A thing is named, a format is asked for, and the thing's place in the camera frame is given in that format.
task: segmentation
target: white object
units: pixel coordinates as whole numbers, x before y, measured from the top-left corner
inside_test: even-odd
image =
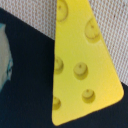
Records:
[[[13,61],[8,39],[5,34],[5,25],[0,24],[0,91],[5,82],[11,80],[12,66]]]

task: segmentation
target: dark blue surface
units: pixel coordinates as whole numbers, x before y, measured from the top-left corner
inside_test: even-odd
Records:
[[[0,9],[14,61],[0,93],[0,128],[54,128],[51,120],[54,41]],[[119,103],[58,128],[128,128],[128,87]]]

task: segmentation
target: cheese wedge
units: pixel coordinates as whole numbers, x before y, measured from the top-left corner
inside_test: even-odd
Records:
[[[103,109],[123,94],[88,0],[58,0],[53,123],[60,125]]]

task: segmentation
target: yellow cheese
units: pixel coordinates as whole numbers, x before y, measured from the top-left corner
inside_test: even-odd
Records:
[[[52,121],[110,106],[123,89],[88,0],[58,0]]]

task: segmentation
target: black fabric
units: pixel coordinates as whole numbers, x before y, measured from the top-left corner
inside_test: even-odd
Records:
[[[0,9],[14,60],[12,81],[0,93],[0,128],[55,128],[52,124],[54,41]],[[128,87],[117,104],[58,128],[128,128]]]

